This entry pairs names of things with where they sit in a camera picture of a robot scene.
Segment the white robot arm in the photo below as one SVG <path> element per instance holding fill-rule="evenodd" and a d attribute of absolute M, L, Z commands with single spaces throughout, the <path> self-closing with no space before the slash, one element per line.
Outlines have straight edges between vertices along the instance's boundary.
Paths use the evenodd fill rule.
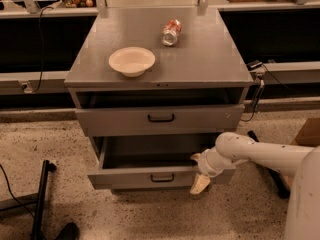
<path fill-rule="evenodd" d="M 201 193 L 226 169 L 252 161 L 293 179 L 284 240 L 320 240 L 320 147 L 257 142 L 233 132 L 215 146 L 191 156 L 197 174 L 190 192 Z"/>

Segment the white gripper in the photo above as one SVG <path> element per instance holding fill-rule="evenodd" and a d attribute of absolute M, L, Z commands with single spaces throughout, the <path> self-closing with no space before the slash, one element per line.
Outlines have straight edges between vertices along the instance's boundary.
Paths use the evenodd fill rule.
<path fill-rule="evenodd" d="M 190 157 L 198 164 L 201 174 L 195 176 L 190 189 L 192 195 L 200 194 L 210 184 L 210 178 L 215 178 L 225 170 L 234 169 L 235 166 L 229 158 L 223 157 L 215 148 L 207 149 L 202 153 L 195 153 Z"/>

